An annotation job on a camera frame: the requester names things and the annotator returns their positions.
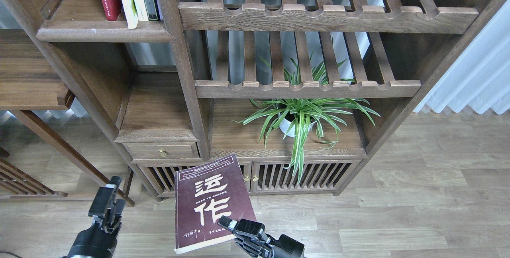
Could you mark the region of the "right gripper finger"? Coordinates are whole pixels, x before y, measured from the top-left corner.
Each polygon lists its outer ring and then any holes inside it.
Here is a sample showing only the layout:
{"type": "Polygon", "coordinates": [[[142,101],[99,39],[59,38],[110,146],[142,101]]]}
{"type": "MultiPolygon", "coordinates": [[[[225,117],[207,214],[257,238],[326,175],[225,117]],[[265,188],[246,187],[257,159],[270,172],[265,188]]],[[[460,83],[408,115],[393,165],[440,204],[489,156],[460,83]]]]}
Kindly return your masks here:
{"type": "Polygon", "coordinates": [[[221,216],[217,221],[217,224],[223,229],[233,232],[237,226],[237,221],[233,220],[227,216],[221,216]]]}

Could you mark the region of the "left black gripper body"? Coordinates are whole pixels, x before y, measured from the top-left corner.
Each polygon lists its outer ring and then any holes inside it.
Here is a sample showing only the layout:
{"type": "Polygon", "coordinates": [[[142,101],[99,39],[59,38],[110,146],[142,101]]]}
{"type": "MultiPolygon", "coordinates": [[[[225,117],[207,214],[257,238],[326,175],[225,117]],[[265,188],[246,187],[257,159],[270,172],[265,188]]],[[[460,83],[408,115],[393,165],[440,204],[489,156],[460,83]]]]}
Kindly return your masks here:
{"type": "Polygon", "coordinates": [[[122,211],[126,204],[115,199],[116,186],[100,187],[89,209],[93,217],[90,228],[80,231],[66,258],[111,258],[122,227],[122,211]]]}

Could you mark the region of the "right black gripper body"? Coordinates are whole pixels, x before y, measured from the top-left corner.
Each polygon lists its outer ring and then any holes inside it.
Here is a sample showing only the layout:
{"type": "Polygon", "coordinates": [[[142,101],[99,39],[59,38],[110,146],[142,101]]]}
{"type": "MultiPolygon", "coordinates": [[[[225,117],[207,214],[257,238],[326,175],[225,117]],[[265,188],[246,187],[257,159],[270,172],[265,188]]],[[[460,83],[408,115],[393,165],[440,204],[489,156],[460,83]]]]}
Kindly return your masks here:
{"type": "Polygon", "coordinates": [[[275,239],[265,233],[265,225],[241,219],[231,221],[235,243],[253,258],[304,258],[304,244],[284,234],[275,239]]]}

